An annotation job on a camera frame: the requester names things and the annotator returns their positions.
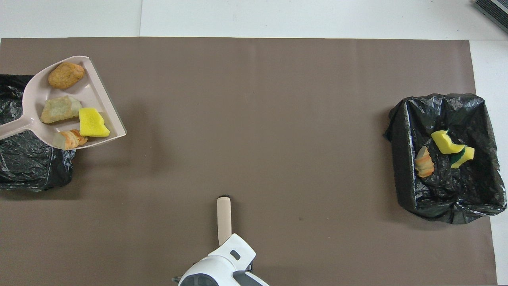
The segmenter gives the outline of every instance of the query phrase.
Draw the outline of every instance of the brown paper surface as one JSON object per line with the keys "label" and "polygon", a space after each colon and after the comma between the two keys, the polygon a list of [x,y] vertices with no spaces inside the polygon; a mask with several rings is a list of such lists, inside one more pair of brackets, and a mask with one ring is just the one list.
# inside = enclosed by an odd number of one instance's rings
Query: brown paper surface
{"label": "brown paper surface", "polygon": [[89,56],[127,129],[72,182],[0,191],[1,285],[176,285],[218,247],[215,200],[271,285],[496,284],[488,218],[397,205],[388,111],[474,93],[466,41],[2,39],[0,73]]}

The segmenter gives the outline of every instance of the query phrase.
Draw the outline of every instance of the dustpan handle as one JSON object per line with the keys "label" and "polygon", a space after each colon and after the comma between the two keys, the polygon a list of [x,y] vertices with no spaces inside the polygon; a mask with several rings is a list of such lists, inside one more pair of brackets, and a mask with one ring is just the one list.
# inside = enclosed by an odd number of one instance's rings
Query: dustpan handle
{"label": "dustpan handle", "polygon": [[19,119],[0,125],[0,140],[25,131],[30,124],[30,119],[22,116]]}

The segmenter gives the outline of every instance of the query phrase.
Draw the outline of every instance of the plastic bag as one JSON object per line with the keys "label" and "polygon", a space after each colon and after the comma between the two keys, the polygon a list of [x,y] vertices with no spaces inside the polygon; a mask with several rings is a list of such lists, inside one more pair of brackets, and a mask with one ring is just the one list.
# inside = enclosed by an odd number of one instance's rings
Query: plastic bag
{"label": "plastic bag", "polygon": [[[22,114],[21,98],[32,76],[0,75],[0,124]],[[68,184],[75,150],[64,151],[40,141],[31,131],[0,140],[0,189],[41,191]]]}
{"label": "plastic bag", "polygon": [[[475,148],[474,159],[451,169],[430,134],[448,130],[452,142]],[[469,223],[506,209],[497,147],[485,100],[473,94],[408,97],[390,111],[385,138],[392,143],[399,205],[431,221]],[[414,159],[427,146],[434,173],[420,178]]]}

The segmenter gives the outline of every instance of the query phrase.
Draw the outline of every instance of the black trash bag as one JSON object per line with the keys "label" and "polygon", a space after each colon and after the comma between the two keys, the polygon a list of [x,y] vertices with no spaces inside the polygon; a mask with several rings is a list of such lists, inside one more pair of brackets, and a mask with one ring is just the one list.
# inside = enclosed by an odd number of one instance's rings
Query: black trash bag
{"label": "black trash bag", "polygon": [[[0,124],[22,114],[21,98],[31,75],[0,75]],[[60,150],[31,131],[0,140],[0,189],[38,192],[64,186],[72,178],[75,150]]]}
{"label": "black trash bag", "polygon": [[[475,149],[474,159],[451,169],[430,136],[448,130],[452,142]],[[431,221],[452,224],[501,213],[506,190],[499,174],[497,146],[485,100],[473,94],[408,97],[390,111],[384,134],[392,143],[395,188],[399,205]],[[427,146],[434,173],[417,176],[414,158]]]}

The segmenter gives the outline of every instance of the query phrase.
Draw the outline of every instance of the fried food piece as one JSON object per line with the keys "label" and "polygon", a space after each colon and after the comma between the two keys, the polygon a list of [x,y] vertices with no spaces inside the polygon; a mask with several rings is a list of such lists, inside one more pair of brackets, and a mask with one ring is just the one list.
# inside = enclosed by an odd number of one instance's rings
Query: fried food piece
{"label": "fried food piece", "polygon": [[88,138],[81,136],[77,129],[73,129],[71,131],[60,131],[55,134],[53,145],[59,149],[68,150],[83,145],[87,141]]}
{"label": "fried food piece", "polygon": [[430,158],[427,146],[423,146],[416,155],[415,169],[418,172],[418,177],[420,178],[426,178],[434,172],[434,163]]}
{"label": "fried food piece", "polygon": [[63,62],[49,74],[48,82],[56,89],[68,89],[82,79],[84,74],[82,66]]}
{"label": "fried food piece", "polygon": [[41,114],[43,123],[53,123],[59,120],[79,116],[81,103],[70,95],[46,100]]}

